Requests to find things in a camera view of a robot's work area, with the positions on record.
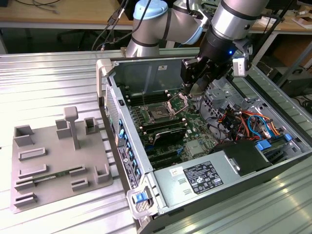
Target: desk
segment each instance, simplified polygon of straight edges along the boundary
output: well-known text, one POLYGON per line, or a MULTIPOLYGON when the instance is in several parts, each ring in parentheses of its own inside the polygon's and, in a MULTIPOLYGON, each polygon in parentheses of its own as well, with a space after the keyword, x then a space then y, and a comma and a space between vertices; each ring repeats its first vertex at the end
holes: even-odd
MULTIPOLYGON (((11 0, 8 7, 0 8, 0 28, 55 28, 55 29, 104 29, 108 18, 118 9, 117 0, 61 0, 55 4, 59 14, 53 14, 34 6, 11 0)), ((118 30, 131 30, 132 21, 122 15, 118 30)), ((265 26, 256 23, 251 33, 263 33, 265 26)), ((263 45, 254 62, 258 63, 278 34, 312 34, 286 16, 263 45)), ((0 54, 5 53, 0 37, 0 54)))

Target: aluminum table surface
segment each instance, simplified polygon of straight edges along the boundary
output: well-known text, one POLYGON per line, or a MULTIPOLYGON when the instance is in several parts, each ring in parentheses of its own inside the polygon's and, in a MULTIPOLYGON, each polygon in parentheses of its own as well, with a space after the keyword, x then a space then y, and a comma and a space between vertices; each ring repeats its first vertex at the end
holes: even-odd
MULTIPOLYGON (((196 49, 162 51, 190 54, 196 49)), ((120 57, 118 51, 5 55, 0 58, 0 232, 1 233, 136 233, 105 126, 96 101, 95 62, 120 57), (65 106, 75 105, 79 119, 95 117, 114 183, 19 214, 9 210, 13 127, 52 126, 65 106)), ((311 118, 253 68, 250 74, 312 135, 311 118)), ((249 96, 252 89, 236 85, 249 96)), ((312 158, 272 181, 166 227, 159 233, 311 233, 312 158)))

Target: white sticker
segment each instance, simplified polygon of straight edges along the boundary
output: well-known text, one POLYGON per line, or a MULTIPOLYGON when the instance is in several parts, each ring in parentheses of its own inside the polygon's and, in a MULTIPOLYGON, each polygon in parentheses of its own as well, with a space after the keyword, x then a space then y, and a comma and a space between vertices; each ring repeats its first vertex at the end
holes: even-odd
POLYGON ((172 176, 183 174, 183 167, 176 167, 169 170, 172 176))
POLYGON ((167 65, 165 65, 165 66, 159 66, 159 67, 158 67, 158 70, 159 70, 159 71, 167 70, 167 67, 168 67, 167 65))

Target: expansion slot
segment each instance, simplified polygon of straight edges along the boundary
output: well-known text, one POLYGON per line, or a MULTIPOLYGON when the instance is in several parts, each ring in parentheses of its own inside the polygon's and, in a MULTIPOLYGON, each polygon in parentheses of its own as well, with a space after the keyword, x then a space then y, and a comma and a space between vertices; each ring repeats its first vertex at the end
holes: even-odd
POLYGON ((170 152, 170 153, 157 155, 155 157, 150 157, 149 160, 150 160, 150 162, 155 162, 155 161, 159 161, 159 160, 166 159, 166 158, 169 158, 169 157, 172 157, 172 156, 176 156, 176 155, 177 155, 176 151, 173 151, 173 152, 170 152))
POLYGON ((173 156, 164 160, 151 162, 151 165, 155 168, 158 167, 167 167, 170 166, 172 163, 180 163, 182 162, 180 156, 173 156))

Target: warning label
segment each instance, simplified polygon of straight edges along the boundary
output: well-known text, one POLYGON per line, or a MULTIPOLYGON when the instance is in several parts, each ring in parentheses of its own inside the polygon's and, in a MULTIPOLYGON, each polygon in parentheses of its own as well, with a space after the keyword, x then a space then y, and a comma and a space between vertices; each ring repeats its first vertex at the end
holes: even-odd
POLYGON ((210 161, 189 167, 183 171, 196 194, 203 193, 223 184, 210 161))

